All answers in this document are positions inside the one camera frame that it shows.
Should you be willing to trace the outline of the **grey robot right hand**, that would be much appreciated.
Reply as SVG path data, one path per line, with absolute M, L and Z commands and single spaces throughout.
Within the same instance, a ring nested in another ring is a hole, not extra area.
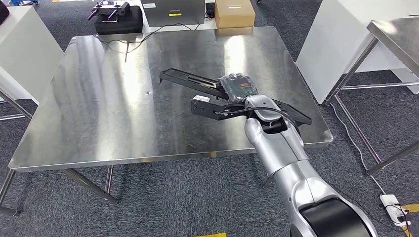
M 249 96 L 257 95 L 258 90 L 248 75 L 228 74 L 218 79 L 230 103 L 242 103 Z

